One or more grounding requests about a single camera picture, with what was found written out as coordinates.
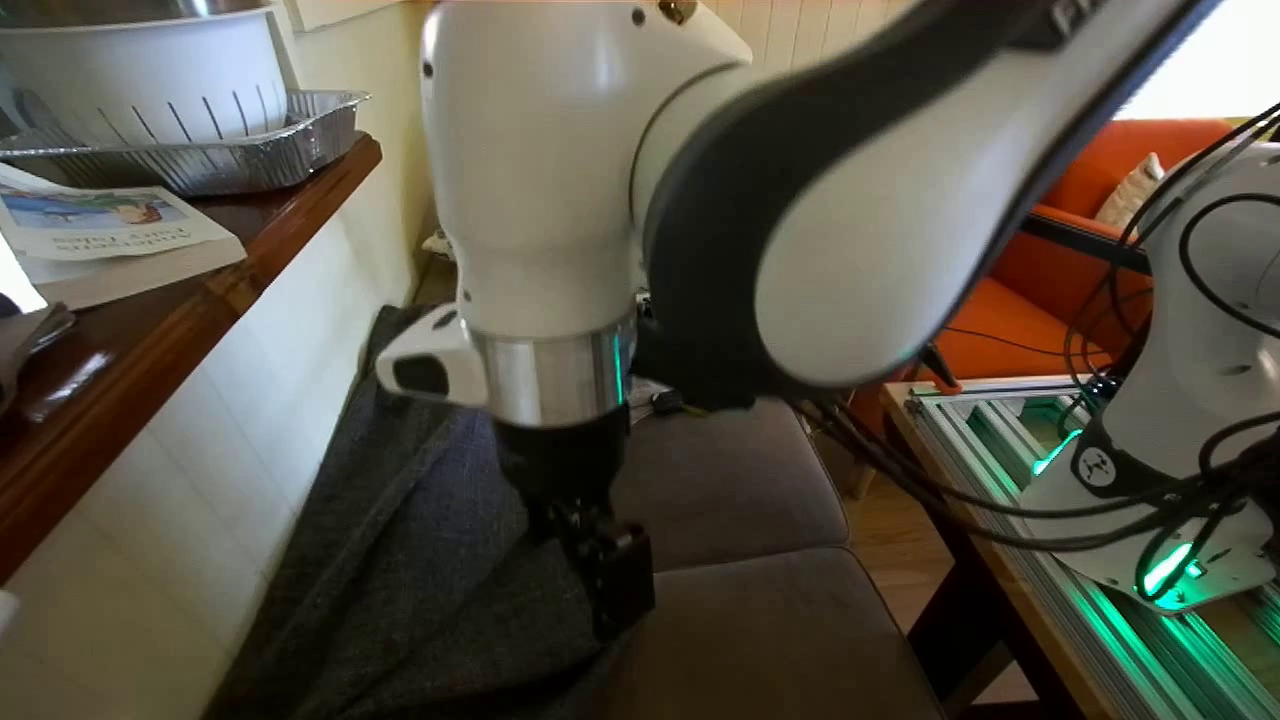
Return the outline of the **aluminium foil tray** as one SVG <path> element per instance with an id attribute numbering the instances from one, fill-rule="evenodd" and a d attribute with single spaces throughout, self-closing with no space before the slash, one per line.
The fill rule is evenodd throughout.
<path id="1" fill-rule="evenodd" d="M 284 190 L 346 155 L 361 136 L 370 94 L 292 91 L 287 124 L 264 135 L 195 145 L 92 146 L 56 126 L 0 138 L 0 161 L 74 188 L 161 186 L 182 197 Z"/>

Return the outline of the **brown seat cushion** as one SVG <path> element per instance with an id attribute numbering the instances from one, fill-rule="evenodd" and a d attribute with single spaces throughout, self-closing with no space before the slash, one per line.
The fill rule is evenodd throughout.
<path id="1" fill-rule="evenodd" d="M 591 720 L 946 720 L 845 547 L 663 571 Z"/>
<path id="2" fill-rule="evenodd" d="M 620 518 L 650 536 L 657 571 L 849 538 L 838 491 L 796 414 L 780 401 L 641 420 L 611 498 Z"/>

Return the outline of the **wooden counter ledge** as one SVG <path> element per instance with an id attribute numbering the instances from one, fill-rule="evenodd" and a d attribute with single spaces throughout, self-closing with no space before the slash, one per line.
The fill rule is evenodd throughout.
<path id="1" fill-rule="evenodd" d="M 0 415 L 0 585 L 381 164 L 358 132 L 301 184 L 197 199 L 243 261 L 82 313 L 20 373 Z"/>

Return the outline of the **white colander bowl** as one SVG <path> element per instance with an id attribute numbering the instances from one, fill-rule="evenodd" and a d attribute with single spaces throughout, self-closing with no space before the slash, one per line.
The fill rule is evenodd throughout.
<path id="1" fill-rule="evenodd" d="M 273 0 L 0 0 L 0 70 L 73 138 L 212 143 L 280 129 Z"/>

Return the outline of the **orange sofa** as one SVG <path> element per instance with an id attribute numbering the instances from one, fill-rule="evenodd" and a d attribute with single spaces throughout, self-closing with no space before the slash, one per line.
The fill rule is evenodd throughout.
<path id="1" fill-rule="evenodd" d="M 1098 214 L 1120 183 L 1148 156 L 1165 170 L 1208 147 L 1230 131 L 1221 118 L 1112 120 L 1083 149 L 1038 201 L 1036 214 L 1117 241 L 1121 227 Z M 1124 318 L 1106 297 L 1089 299 L 1108 264 L 1038 234 L 1021 232 L 934 338 L 959 382 L 1061 375 L 1068 328 L 1082 333 L 1076 347 L 1094 365 L 1120 357 L 1152 306 L 1147 275 L 1117 274 Z"/>

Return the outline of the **paperback book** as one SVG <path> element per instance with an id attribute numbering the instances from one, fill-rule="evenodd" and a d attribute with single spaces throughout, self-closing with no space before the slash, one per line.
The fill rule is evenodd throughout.
<path id="1" fill-rule="evenodd" d="M 163 187 L 73 190 L 0 163 L 0 293 L 24 313 L 96 307 L 246 258 Z"/>

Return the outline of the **grey blanket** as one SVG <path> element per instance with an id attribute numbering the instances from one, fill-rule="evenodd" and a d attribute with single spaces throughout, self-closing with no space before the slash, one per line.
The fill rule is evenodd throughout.
<path id="1" fill-rule="evenodd" d="M 474 410 L 392 395 L 383 307 L 244 642 L 202 720 L 586 720 L 657 603 L 636 527 L 543 533 Z"/>

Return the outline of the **orange clamp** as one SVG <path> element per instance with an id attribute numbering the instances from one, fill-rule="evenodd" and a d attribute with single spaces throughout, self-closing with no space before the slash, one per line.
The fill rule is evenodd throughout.
<path id="1" fill-rule="evenodd" d="M 919 364 L 932 374 L 934 387 L 946 396 L 955 396 L 963 392 L 963 386 L 945 361 L 942 352 L 934 343 L 922 347 L 918 354 Z"/>

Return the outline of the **beige pillow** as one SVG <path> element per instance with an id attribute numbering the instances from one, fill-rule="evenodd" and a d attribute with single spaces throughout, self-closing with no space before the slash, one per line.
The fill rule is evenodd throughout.
<path id="1" fill-rule="evenodd" d="M 1123 231 L 1155 195 L 1166 177 L 1156 152 L 1148 152 L 1115 187 L 1094 214 L 1094 220 Z"/>

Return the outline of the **window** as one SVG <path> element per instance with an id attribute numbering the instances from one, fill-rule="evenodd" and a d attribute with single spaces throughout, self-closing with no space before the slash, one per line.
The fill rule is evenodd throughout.
<path id="1" fill-rule="evenodd" d="M 1280 102 L 1280 0 L 1222 0 L 1117 119 L 1247 118 Z"/>

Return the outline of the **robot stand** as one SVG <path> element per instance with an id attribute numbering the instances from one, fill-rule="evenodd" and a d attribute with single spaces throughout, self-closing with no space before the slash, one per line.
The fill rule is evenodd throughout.
<path id="1" fill-rule="evenodd" d="M 1010 503 L 1057 445 L 1073 388 L 1062 375 L 888 383 L 888 424 L 941 482 Z M 1265 585 L 1162 616 L 1043 553 L 970 541 L 975 566 L 1011 605 L 1030 652 L 1028 679 L 1050 683 L 1059 716 L 1085 720 L 1280 720 L 1280 587 Z"/>

